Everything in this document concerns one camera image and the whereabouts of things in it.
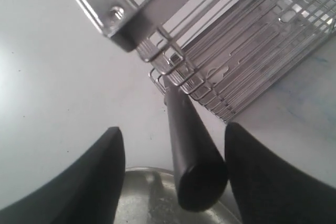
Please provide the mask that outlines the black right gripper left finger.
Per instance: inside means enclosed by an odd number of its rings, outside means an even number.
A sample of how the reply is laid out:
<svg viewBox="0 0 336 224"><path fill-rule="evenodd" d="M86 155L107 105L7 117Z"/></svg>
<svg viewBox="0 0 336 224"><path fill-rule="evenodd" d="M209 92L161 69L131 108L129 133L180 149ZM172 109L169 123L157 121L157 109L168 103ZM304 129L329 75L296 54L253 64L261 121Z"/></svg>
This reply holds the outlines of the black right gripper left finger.
<svg viewBox="0 0 336 224"><path fill-rule="evenodd" d="M110 127L62 173L1 209L1 223L114 223L123 181L123 136Z"/></svg>

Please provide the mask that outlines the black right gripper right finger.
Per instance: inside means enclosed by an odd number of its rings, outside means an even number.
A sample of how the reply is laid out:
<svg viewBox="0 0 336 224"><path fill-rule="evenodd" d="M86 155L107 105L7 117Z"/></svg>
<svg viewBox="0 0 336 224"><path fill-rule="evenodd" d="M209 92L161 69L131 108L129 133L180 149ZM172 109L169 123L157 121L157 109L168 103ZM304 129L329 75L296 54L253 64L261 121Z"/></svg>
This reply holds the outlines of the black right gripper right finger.
<svg viewBox="0 0 336 224"><path fill-rule="evenodd" d="M238 123L225 161L243 223L335 223L335 188L290 165Z"/></svg>

